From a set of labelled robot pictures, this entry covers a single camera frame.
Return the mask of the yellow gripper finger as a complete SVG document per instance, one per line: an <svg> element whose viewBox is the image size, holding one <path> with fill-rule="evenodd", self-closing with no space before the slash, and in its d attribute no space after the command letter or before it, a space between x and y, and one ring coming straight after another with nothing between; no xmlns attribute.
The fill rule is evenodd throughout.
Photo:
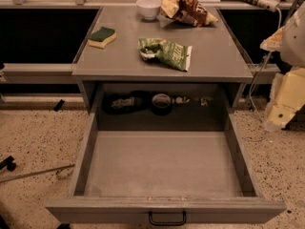
<svg viewBox="0 0 305 229"><path fill-rule="evenodd" d="M283 32L284 28L279 28L275 33L262 41L260 48L268 52L279 52L282 47Z"/></svg>
<svg viewBox="0 0 305 229"><path fill-rule="evenodd" d="M305 105L305 69L292 67L287 73L277 73L265 109L264 129L279 131Z"/></svg>

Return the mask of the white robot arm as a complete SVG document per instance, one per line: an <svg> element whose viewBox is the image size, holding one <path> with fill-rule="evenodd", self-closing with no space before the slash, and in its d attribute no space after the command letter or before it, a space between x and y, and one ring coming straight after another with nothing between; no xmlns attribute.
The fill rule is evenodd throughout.
<svg viewBox="0 0 305 229"><path fill-rule="evenodd" d="M287 73L278 73L272 84L264 120L265 130L272 132L285 128L305 106L305 2L260 48L279 52L280 59L292 66Z"/></svg>

